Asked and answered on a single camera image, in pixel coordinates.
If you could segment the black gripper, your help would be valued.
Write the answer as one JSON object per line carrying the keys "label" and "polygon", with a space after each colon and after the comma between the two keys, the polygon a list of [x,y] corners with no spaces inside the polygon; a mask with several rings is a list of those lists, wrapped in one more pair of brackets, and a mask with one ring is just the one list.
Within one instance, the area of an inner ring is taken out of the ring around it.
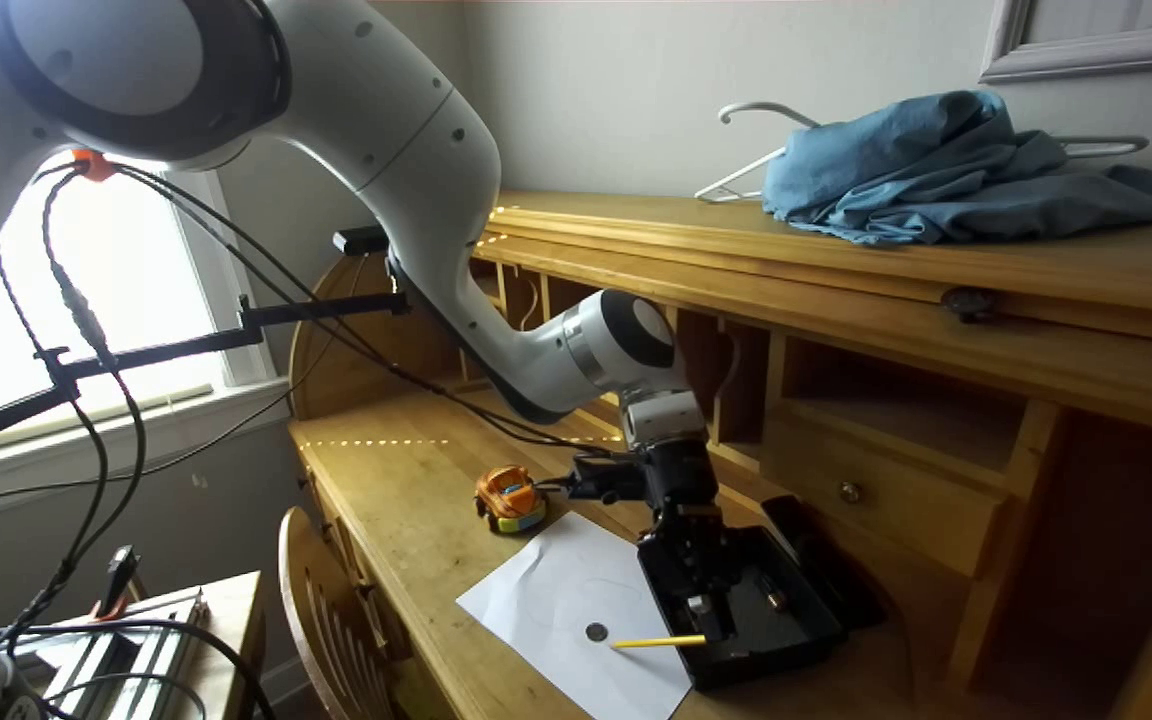
{"label": "black gripper", "polygon": [[568,502],[639,502],[646,507],[639,549],[674,587],[705,587],[721,577],[724,522],[711,459],[700,442],[621,457],[577,457],[561,489]]}

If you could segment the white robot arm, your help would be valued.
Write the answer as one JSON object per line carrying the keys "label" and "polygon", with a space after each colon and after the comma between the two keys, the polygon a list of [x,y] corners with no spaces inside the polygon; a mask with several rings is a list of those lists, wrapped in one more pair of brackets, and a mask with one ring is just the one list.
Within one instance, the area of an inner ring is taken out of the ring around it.
{"label": "white robot arm", "polygon": [[642,561],[700,587],[724,525],[705,414],[663,318],[594,292],[518,331],[467,274],[498,152],[452,80],[368,0],[0,0],[0,228],[61,148],[216,163],[271,135],[385,228],[389,268],[526,420],[612,394],[651,507]]}

